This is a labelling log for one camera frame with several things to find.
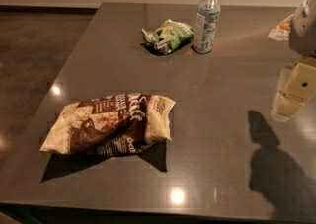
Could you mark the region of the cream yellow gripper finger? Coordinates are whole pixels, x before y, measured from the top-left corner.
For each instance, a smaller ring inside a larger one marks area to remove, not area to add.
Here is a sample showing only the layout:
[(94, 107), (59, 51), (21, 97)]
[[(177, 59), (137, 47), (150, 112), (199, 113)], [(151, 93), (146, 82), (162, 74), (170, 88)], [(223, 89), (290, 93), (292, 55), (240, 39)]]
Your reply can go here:
[(302, 57), (294, 65), (286, 64), (279, 75), (271, 119), (289, 121), (315, 94), (316, 58)]

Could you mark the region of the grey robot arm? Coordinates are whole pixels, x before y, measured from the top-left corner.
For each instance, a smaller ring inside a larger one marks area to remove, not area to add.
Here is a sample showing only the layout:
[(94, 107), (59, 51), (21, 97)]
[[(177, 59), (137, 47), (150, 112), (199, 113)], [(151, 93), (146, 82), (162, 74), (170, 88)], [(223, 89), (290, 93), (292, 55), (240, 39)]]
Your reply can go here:
[(270, 30), (268, 38), (287, 41), (300, 58), (279, 75), (271, 118), (286, 122), (316, 94), (316, 0), (303, 0), (295, 12)]

